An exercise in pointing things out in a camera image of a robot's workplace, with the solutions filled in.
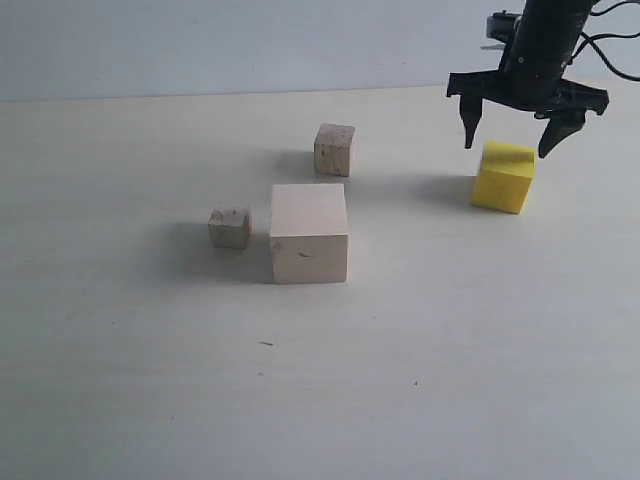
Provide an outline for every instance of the black robotic arm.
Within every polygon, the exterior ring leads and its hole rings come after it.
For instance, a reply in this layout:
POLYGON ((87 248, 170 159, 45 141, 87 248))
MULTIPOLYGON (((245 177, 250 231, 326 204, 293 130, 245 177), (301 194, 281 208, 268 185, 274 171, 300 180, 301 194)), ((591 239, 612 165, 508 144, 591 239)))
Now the black robotic arm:
POLYGON ((465 148, 473 144, 483 99, 549 120, 538 145, 541 158, 582 129, 588 110, 604 113, 605 90, 562 78, 598 1, 527 0, 521 15, 500 12, 489 18, 487 36, 504 43, 498 69, 452 73, 447 87, 447 97, 460 96, 465 148))

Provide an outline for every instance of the white wall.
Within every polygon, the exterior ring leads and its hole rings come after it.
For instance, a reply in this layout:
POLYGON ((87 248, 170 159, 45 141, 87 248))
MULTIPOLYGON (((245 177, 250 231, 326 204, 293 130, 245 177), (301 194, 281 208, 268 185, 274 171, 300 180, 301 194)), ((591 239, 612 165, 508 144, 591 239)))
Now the white wall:
MULTIPOLYGON (((0 0, 0 100, 439 84, 494 68, 485 18, 524 5, 377 1, 0 0)), ((640 8, 589 26, 640 29, 640 8)), ((634 70, 634 42, 603 46, 634 70)), ((571 71, 609 76, 591 52, 571 71)))

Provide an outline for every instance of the large wooden cube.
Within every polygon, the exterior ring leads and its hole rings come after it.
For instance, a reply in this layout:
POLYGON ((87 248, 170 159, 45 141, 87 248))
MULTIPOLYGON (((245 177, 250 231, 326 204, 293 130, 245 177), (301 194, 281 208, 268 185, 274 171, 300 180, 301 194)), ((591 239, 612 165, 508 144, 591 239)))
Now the large wooden cube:
POLYGON ((348 177, 351 173, 355 127, 323 123, 313 145, 316 173, 348 177))
POLYGON ((478 207, 520 213, 535 173, 535 159, 533 148, 487 142, 471 203, 478 207))
POLYGON ((346 281, 349 231, 344 186, 274 185, 269 236, 276 283, 346 281))

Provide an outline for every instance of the yellow cube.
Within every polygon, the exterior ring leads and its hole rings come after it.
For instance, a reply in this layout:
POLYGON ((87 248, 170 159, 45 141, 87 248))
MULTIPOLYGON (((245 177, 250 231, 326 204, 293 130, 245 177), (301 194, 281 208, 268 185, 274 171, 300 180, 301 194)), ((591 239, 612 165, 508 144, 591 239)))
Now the yellow cube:
POLYGON ((472 205, 520 213, 535 173, 535 160, 532 148, 487 142, 473 186, 472 205))

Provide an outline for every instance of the wooden cube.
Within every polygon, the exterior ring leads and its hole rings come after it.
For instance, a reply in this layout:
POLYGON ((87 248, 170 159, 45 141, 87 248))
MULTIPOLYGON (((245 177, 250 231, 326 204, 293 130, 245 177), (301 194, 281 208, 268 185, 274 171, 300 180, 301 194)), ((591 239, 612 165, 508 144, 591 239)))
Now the wooden cube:
POLYGON ((209 219, 209 235, 214 246, 245 249, 251 237, 251 210, 248 206, 218 206, 209 219))
POLYGON ((313 145, 316 173, 348 177, 355 127, 323 123, 313 145))
POLYGON ((471 203, 518 214, 527 199, 535 173, 532 148, 487 142, 473 186, 471 203))
POLYGON ((349 231, 344 186, 274 185, 269 237, 276 283, 345 282, 349 231))

